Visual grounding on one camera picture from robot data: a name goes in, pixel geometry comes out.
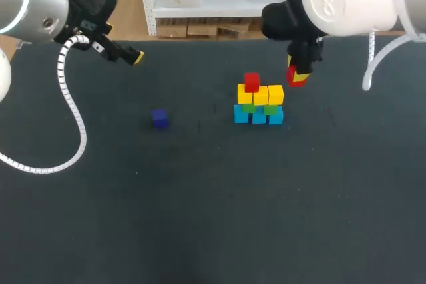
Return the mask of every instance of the yellow block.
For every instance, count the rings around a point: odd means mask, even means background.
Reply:
[[[280,106],[284,103],[284,89],[282,86],[268,86],[269,105]]]
[[[253,94],[253,104],[255,106],[267,106],[269,101],[269,91],[267,86],[260,86],[259,92]]]
[[[297,72],[294,73],[293,81],[294,82],[301,82],[305,81],[311,74],[298,74]]]
[[[145,55],[145,53],[143,51],[139,51],[139,57],[136,59],[136,61],[134,62],[133,65],[137,65],[142,60],[142,57],[144,55]]]
[[[238,94],[238,104],[251,104],[252,103],[252,93],[246,93],[246,86],[244,84],[239,84],[237,86]]]

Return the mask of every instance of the block stack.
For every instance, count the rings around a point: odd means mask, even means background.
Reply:
[[[284,90],[281,85],[261,86],[258,73],[246,73],[244,84],[237,87],[235,123],[280,125],[284,122]]]

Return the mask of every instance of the cyan block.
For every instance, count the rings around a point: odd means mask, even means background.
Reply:
[[[265,124],[266,123],[266,115],[264,114],[264,107],[257,106],[255,113],[252,116],[253,124]]]
[[[234,106],[234,122],[248,123],[248,113],[243,112],[242,105],[240,104]]]
[[[282,106],[278,107],[278,112],[275,116],[269,116],[269,124],[271,125],[282,125],[284,122],[284,111]]]

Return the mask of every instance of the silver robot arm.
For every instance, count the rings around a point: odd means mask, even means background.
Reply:
[[[50,41],[63,29],[68,0],[0,0],[0,33],[28,42]]]

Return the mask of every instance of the toy block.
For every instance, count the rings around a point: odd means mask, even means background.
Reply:
[[[284,102],[284,89],[282,85],[279,86],[268,86],[269,91],[269,105],[279,106]]]
[[[264,114],[264,107],[257,106],[256,112],[253,113],[252,116],[252,124],[265,124],[266,123],[266,115]]]
[[[277,114],[274,116],[269,116],[269,124],[270,125],[282,125],[284,122],[284,111],[282,110],[282,106],[277,107]]]
[[[260,86],[259,92],[253,94],[253,104],[255,106],[265,106],[269,101],[269,91],[267,86]]]
[[[242,105],[240,104],[234,106],[234,122],[248,123],[248,113],[243,112]]]
[[[167,128],[170,123],[167,119],[167,114],[164,109],[156,109],[151,111],[154,127],[157,129]]]
[[[278,113],[278,106],[264,106],[266,116],[275,116]]]
[[[292,87],[292,88],[299,88],[299,87],[304,86],[306,81],[308,80],[308,78],[306,78],[303,81],[294,81],[293,79],[294,79],[295,75],[296,75],[296,67],[295,66],[289,66],[288,69],[287,69],[288,86]]]
[[[246,93],[257,93],[260,87],[260,76],[258,73],[246,73],[244,75]]]
[[[244,113],[255,113],[256,107],[254,104],[243,104],[242,105],[242,112]]]
[[[239,84],[237,86],[237,94],[238,94],[238,104],[251,104],[252,103],[252,93],[246,93],[245,86],[243,84]]]
[[[288,68],[287,68],[287,82],[288,82],[288,84],[293,82],[295,72],[296,72],[296,66],[288,66]]]
[[[293,82],[301,82],[301,81],[305,81],[306,79],[308,79],[308,77],[311,74],[298,74],[297,71],[294,71],[294,76],[293,76]]]

